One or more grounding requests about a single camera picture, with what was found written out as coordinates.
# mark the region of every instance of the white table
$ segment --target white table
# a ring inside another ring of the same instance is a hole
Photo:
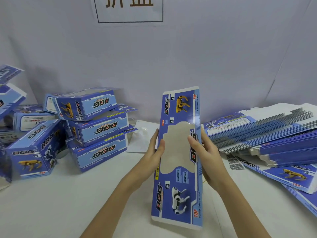
[[[0,237],[79,237],[141,157],[123,153],[80,174],[67,155],[49,176],[14,181],[0,191]],[[230,175],[272,237],[316,237],[317,218],[280,184],[250,170]],[[236,237],[224,204],[207,183],[198,233],[153,222],[152,190],[151,177],[130,197],[113,237]]]

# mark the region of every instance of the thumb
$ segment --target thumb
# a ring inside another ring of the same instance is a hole
[[[202,156],[205,153],[207,153],[205,148],[197,140],[195,140],[191,135],[188,135],[187,140],[188,140],[188,143],[198,153],[199,156]]]
[[[165,151],[165,141],[163,139],[160,140],[159,147],[156,152],[153,154],[153,159],[159,160]]]

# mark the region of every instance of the hand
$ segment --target hand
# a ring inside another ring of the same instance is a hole
[[[203,129],[201,130],[201,138],[204,142],[204,146],[197,142],[192,136],[188,136],[187,139],[191,147],[199,155],[206,181],[214,190],[219,192],[222,185],[230,181],[231,177],[224,166],[218,148],[208,138]]]
[[[159,160],[165,151],[165,141],[161,139],[160,145],[155,152],[155,143],[158,134],[159,130],[156,129],[145,155],[121,181],[128,184],[131,192],[140,188],[141,184],[147,180],[158,167]]]

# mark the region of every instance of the white robot dog image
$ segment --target white robot dog image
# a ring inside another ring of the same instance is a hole
[[[44,159],[49,160],[50,158],[52,158],[53,155],[51,153],[52,153],[52,145],[50,144],[47,151],[44,153],[45,154]]]
[[[185,209],[187,206],[184,206],[182,210],[179,209],[179,204],[185,202],[189,199],[189,196],[187,196],[185,199],[180,197],[180,194],[183,193],[186,189],[184,189],[182,192],[178,191],[176,187],[172,188],[172,208],[175,214],[180,215],[185,212]]]

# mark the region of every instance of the forearm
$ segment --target forearm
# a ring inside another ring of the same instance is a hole
[[[239,238],[271,237],[231,178],[221,186],[218,193]]]
[[[81,238],[111,238],[132,191],[122,180],[88,225]]]

